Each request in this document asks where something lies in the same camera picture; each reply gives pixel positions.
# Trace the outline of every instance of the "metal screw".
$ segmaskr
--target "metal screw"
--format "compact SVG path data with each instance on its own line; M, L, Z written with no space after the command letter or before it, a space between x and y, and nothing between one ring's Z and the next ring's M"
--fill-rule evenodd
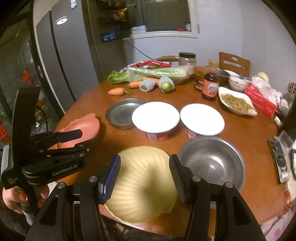
M193 176L192 180L195 181L195 182L199 182L201 179L200 179L199 176Z
M57 185L57 188L63 188L65 186L65 183L59 183L58 185Z
M228 188L232 188L232 187L233 187L233 184L230 183L230 182L226 182L226 183L225 183L225 186L228 187Z
M91 183L93 183L93 182L95 182L97 179L98 179L98 178L97 178L96 176L91 176L91 177L89 178L89 181L90 181Z

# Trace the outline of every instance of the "metal bowl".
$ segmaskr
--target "metal bowl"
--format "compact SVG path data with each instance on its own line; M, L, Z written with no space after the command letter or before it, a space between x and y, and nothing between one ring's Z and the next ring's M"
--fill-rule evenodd
M134 127L131 116L134 110L144 103L144 101L134 98L121 100L107 109L105 118L118 129L131 129Z
M197 137L187 142L178 154L183 166L193 175L208 183L223 185L231 182L242 190L245 183L245 165L239 151L228 141L218 137Z

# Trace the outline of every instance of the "dark glass bottle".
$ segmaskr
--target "dark glass bottle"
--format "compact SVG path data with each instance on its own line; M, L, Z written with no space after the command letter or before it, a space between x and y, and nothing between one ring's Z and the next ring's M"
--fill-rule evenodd
M214 100L218 93L219 77L215 73L208 73L204 77L202 97L205 100Z

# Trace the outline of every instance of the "pink plate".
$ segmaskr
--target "pink plate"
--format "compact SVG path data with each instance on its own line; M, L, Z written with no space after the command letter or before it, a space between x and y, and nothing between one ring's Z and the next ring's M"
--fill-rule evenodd
M80 129L82 130L82 137L76 140L68 141L65 143L57 143L57 149L59 148L69 148L74 147L77 143L84 142L95 138L98 135L100 129L100 122L96 118L95 113L88 114L81 119L72 121L64 129L61 129L61 132L73 131Z

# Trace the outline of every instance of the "round table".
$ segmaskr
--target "round table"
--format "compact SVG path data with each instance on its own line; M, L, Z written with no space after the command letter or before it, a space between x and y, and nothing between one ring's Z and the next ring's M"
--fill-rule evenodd
M175 106L178 111L187 104L202 103L214 107L225 120L225 129L218 136L232 143L241 153L246 166L246 182L241 191L242 197L249 205L259 223L262 223L284 211L284 185L278 184L276 171L269 151L267 140L276 135L277 126L273 119L258 111L255 117L239 116L228 111L219 101L206 101L201 93L193 88L193 80L182 85L176 85L172 93L162 93L159 88L152 92L133 90L131 96L111 96L107 92L116 87L126 87L125 84L111 85L107 81L100 83L82 97L67 111L58 124L56 131L66 127L71 121L95 113L100 120L99 138L101 144L95 150L86 154L86 168L83 171L61 179L67 185L83 181L95 175L99 168L106 165L113 153L118 153L133 146L154 146L167 154L177 154L182 146L189 141L185 134L185 126L180 121L173 133L163 141L150 141L137 128L120 130L111 126L105 119L106 110L119 100L138 98L145 102L162 101ZM115 219L100 205L100 212ZM134 225L142 230L157 234L183 236L189 219L190 206L177 201L169 214L163 214L154 221ZM215 230L215 210L210 212L209 235Z

